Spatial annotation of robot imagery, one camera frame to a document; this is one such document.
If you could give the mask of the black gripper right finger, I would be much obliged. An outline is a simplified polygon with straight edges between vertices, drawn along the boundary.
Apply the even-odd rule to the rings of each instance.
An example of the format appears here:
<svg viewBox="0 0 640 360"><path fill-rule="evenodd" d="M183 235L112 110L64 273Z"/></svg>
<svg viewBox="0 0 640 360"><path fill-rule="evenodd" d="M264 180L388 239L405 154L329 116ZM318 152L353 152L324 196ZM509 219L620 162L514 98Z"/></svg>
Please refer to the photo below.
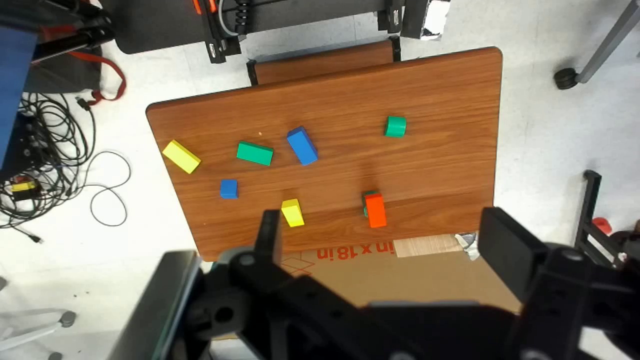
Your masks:
<svg viewBox="0 0 640 360"><path fill-rule="evenodd" d="M503 208L483 211L479 250L520 302L548 255L548 247Z"/></svg>

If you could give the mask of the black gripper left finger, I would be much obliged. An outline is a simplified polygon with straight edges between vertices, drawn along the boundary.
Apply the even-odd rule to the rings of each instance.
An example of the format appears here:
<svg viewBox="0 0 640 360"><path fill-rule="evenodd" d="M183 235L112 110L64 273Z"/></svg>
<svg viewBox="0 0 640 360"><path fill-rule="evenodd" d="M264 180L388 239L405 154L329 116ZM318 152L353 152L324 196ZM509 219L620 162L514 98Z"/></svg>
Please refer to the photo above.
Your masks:
<svg viewBox="0 0 640 360"><path fill-rule="evenodd" d="M271 260L275 265L280 263L280 213L278 211L267 211L262 215L254 252L259 259Z"/></svg>

